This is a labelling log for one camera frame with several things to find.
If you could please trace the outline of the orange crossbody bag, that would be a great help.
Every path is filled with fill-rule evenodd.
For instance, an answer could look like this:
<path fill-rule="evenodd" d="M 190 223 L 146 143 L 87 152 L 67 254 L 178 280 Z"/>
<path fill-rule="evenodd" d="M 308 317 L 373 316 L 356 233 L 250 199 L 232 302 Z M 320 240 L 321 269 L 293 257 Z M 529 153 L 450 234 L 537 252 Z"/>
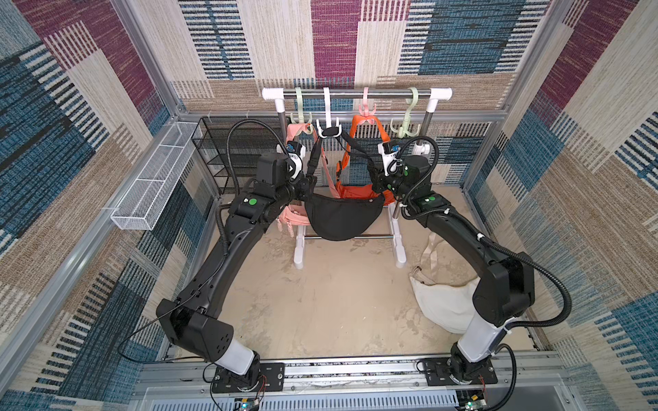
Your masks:
<path fill-rule="evenodd" d="M 368 152 L 358 144 L 356 140 L 356 132 L 360 125 L 363 123 L 375 124 L 380 134 L 380 145 L 385 149 L 385 155 L 390 152 L 391 138 L 386 132 L 381 121 L 375 115 L 356 115 L 352 119 L 351 130 L 349 134 L 342 133 L 341 137 L 346 141 L 346 148 L 344 149 L 344 156 L 341 161 L 336 165 L 336 184 L 335 187 L 341 199 L 353 200 L 373 200 L 382 195 L 385 198 L 384 206 L 388 206 L 395 201 L 394 194 L 390 189 L 386 189 L 379 180 L 380 170 L 376 167 L 375 162 L 368 155 Z M 342 172 L 349 167 L 351 158 L 365 159 L 367 170 L 371 178 L 371 184 L 361 187 L 344 186 L 341 183 Z"/>

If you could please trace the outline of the black crossbody bag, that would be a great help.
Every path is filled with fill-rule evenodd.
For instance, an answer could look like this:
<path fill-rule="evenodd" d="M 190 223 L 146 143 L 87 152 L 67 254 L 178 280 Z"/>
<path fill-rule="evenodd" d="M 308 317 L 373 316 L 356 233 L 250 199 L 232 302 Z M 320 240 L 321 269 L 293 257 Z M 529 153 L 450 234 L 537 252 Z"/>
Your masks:
<path fill-rule="evenodd" d="M 307 176 L 315 174 L 321 149 L 320 138 L 313 145 Z M 382 195 L 373 200 L 353 200 L 319 195 L 314 190 L 312 200 L 303 203 L 310 225 L 318 236 L 328 241 L 346 241 L 361 236 L 378 219 L 384 202 Z"/>

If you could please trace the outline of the white metal garment rack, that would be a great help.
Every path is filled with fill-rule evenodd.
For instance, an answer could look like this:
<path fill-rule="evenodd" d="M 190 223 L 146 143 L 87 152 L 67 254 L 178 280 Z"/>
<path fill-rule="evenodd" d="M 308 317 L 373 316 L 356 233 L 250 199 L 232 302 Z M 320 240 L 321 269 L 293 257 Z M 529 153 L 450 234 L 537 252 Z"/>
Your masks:
<path fill-rule="evenodd" d="M 313 99 L 315 97 L 315 94 L 318 94 L 318 92 L 323 93 L 323 89 L 318 90 L 318 89 L 312 89 L 312 90 L 303 90 L 303 97 L 304 98 L 309 98 Z M 449 101 L 452 96 L 453 96 L 453 90 L 450 87 L 433 87 L 429 89 L 428 92 L 426 92 L 428 95 L 428 105 L 426 108 L 425 112 L 425 118 L 423 119 L 423 124 L 420 128 L 420 133 L 425 134 L 428 130 L 428 125 L 430 124 L 432 120 L 432 116 L 436 111 L 437 104 L 440 101 Z M 261 91 L 262 98 L 265 99 L 266 101 L 272 100 L 275 103 L 276 106 L 276 111 L 279 115 L 279 119 L 281 121 L 284 120 L 284 115 L 285 115 L 285 107 L 284 107 L 284 101 L 286 99 L 292 98 L 292 96 L 296 96 L 295 94 L 295 89 L 293 90 L 286 90 L 283 88 L 277 88 L 277 87 L 270 87 L 270 88 L 264 88 Z M 411 96 L 411 92 L 409 90 L 389 90 L 389 91 L 380 91 L 380 92 L 369 92 L 368 97 L 377 97 L 379 98 L 385 98 L 385 99 L 402 99 L 406 98 L 408 95 Z M 337 91 L 337 97 L 340 99 L 361 99 L 362 100 L 363 96 L 363 88 L 362 89 L 356 89 L 356 90 L 338 90 Z M 389 225 L 391 232 L 389 234 L 385 235 L 362 235 L 361 238 L 363 239 L 390 239 L 392 240 L 392 250 L 395 258 L 395 263 L 396 267 L 402 268 L 407 262 L 407 257 L 406 257 L 406 252 L 404 249 L 404 245 L 402 242 L 402 234 L 400 231 L 399 227 L 399 216 L 402 211 L 402 206 L 399 201 L 393 203 L 392 205 L 387 207 L 388 211 L 388 218 L 389 218 Z M 306 235 L 306 226 L 298 226 L 297 232 L 296 232 L 296 247 L 295 247 L 295 252 L 294 252 L 294 266 L 296 269 L 301 270 L 303 269 L 303 256 L 304 256 L 304 250 L 305 250 L 305 241 L 307 241 L 310 237 Z"/>

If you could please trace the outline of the cream white crossbody bag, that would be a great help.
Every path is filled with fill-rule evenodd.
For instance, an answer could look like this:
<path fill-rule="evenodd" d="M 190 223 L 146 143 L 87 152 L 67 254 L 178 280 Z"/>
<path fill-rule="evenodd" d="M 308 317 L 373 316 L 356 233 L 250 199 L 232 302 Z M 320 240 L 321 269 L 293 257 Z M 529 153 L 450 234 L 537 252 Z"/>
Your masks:
<path fill-rule="evenodd" d="M 452 334 L 466 332 L 476 313 L 471 298 L 479 278 L 443 238 L 428 236 L 410 281 L 416 302 L 428 320 Z"/>

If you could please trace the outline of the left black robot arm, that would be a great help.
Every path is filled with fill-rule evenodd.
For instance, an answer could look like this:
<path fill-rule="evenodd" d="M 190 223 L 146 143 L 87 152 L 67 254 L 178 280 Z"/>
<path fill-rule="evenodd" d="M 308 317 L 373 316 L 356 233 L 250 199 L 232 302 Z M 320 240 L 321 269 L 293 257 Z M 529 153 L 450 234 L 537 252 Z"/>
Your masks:
<path fill-rule="evenodd" d="M 295 137 L 280 136 L 272 152 L 262 154 L 255 177 L 227 205 L 219 219 L 219 244 L 174 300 L 156 309 L 167 340 L 226 371 L 243 389 L 261 379 L 260 356 L 241 344 L 232 325 L 219 320 L 224 301 L 254 246 L 293 200 L 308 188 L 303 173 L 306 148 Z"/>

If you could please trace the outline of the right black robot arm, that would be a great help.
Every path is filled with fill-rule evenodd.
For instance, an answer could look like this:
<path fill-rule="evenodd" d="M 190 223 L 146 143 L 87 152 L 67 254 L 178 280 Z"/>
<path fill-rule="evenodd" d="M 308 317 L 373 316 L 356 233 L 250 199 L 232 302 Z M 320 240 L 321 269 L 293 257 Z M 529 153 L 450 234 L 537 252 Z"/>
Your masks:
<path fill-rule="evenodd" d="M 458 385 L 482 376 L 506 332 L 517 327 L 544 328 L 564 322 L 572 312 L 572 297 L 558 277 L 534 262 L 527 253 L 515 253 L 481 233 L 445 197 L 433 191 L 430 177 L 437 166 L 423 155 L 407 154 L 417 138 L 395 149 L 382 142 L 378 152 L 382 167 L 371 180 L 377 192 L 390 191 L 400 201 L 401 215 L 430 229 L 471 265 L 479 283 L 471 298 L 476 314 L 466 333 L 451 349 L 445 369 Z M 535 275 L 548 279 L 562 297 L 562 309 L 549 320 L 522 320 L 536 300 Z"/>

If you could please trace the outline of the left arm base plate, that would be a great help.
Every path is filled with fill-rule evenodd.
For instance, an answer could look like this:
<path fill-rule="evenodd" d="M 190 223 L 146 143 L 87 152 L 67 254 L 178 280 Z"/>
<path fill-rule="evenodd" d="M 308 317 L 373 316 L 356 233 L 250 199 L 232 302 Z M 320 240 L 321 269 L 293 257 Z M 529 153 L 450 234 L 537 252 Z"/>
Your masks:
<path fill-rule="evenodd" d="M 245 375 L 218 368 L 211 384 L 212 394 L 238 392 L 279 392 L 284 387 L 285 364 L 272 362 L 255 364 Z"/>

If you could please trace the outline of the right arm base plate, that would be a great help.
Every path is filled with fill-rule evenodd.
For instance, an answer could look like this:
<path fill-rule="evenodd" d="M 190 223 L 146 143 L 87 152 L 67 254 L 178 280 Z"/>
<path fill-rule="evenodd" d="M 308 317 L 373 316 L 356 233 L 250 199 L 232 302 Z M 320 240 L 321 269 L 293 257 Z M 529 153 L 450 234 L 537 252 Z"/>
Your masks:
<path fill-rule="evenodd" d="M 428 386 L 495 385 L 499 382 L 491 358 L 472 363 L 457 357 L 436 357 L 423 359 L 420 364 Z"/>

